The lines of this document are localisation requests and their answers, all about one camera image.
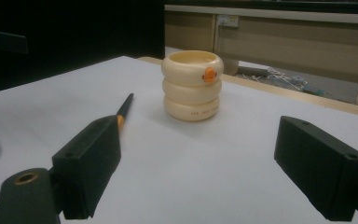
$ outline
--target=stacked ring container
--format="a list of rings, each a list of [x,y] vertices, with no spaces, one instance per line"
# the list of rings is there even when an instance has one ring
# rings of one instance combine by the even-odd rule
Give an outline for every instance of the stacked ring container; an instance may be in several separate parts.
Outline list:
[[[220,105],[222,60],[199,50],[175,52],[162,61],[164,108],[176,119],[202,120],[216,114]]]

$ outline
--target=power outlet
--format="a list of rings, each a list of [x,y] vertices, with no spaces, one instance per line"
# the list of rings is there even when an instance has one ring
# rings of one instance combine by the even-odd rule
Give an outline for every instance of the power outlet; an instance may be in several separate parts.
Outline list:
[[[217,23],[221,26],[239,27],[239,16],[218,15]]]

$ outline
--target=pen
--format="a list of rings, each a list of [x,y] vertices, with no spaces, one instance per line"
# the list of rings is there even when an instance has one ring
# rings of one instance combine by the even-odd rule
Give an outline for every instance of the pen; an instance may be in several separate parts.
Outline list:
[[[132,102],[132,98],[133,98],[133,93],[131,93],[126,101],[123,103],[123,105],[120,107],[120,109],[117,112],[117,125],[118,125],[118,129],[121,131],[121,129],[124,126],[124,120],[127,117],[127,114],[130,110],[130,105]]]

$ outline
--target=tabletop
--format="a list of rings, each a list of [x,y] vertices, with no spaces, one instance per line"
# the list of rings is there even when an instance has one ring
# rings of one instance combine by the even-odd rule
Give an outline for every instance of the tabletop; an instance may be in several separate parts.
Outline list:
[[[358,150],[358,115],[225,81],[215,116],[165,113],[160,66],[119,57],[0,91],[0,185],[134,99],[95,217],[62,223],[329,223],[273,159],[281,116]],[[358,223],[356,212],[352,223]]]

